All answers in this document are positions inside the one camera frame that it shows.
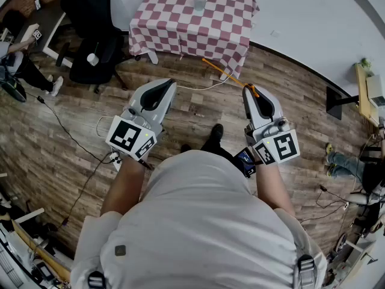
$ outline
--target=white appliance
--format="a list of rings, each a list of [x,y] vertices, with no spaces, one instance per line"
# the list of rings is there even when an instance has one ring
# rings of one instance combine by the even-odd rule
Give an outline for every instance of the white appliance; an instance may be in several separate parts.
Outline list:
[[[375,107],[385,105],[385,81],[380,75],[368,77],[366,79],[368,86],[368,98]]]

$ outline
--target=orange stick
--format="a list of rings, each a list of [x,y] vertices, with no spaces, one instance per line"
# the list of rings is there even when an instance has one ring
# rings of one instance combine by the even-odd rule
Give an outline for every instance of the orange stick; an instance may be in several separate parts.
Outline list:
[[[236,78],[234,78],[234,77],[230,76],[228,73],[222,71],[219,67],[215,66],[215,65],[212,64],[211,62],[208,62],[205,58],[203,58],[202,61],[208,63],[208,64],[211,65],[214,69],[219,70],[221,73],[225,74],[227,77],[229,77],[229,78],[231,78],[232,80],[234,80],[237,84],[240,84],[240,85],[243,86],[243,87],[245,87],[245,86],[250,87],[250,88],[253,90],[255,96],[256,96],[257,98],[259,98],[259,94],[256,92],[255,86],[254,86],[254,85],[251,85],[251,84],[243,84],[243,83],[241,83],[241,82],[238,81]]]

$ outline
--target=chair seat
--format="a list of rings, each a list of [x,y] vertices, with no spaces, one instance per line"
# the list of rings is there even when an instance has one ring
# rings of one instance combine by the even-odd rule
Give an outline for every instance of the chair seat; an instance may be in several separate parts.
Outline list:
[[[78,84],[106,84],[111,80],[115,66],[121,59],[123,37],[109,37],[101,42],[85,39],[76,52],[70,71],[70,79]],[[93,54],[99,58],[97,65],[92,66],[87,57]]]

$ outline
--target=red and white checkered tablecloth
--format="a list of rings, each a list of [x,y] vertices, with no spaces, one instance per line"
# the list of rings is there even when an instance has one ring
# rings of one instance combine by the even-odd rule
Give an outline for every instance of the red and white checkered tablecloth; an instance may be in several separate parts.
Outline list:
[[[250,42],[255,0],[144,0],[130,23],[130,53],[165,51],[219,61],[239,78]]]

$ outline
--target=black trousers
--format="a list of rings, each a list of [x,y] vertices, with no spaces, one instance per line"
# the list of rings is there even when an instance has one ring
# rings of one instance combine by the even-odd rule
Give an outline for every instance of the black trousers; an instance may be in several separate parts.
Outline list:
[[[54,85],[49,82],[42,73],[35,67],[35,64],[27,57],[23,57],[23,62],[14,74],[15,77],[23,78],[27,84],[51,92]]]
[[[210,152],[213,154],[217,154],[221,157],[224,157],[225,159],[230,161],[230,163],[232,163],[236,168],[238,168],[239,171],[241,171],[243,175],[245,174],[245,167],[244,167],[242,161],[238,157],[234,157],[233,155],[228,153],[228,151],[221,148],[220,141],[213,140],[213,139],[209,138],[209,140],[206,141],[206,143],[201,148],[201,151]]]

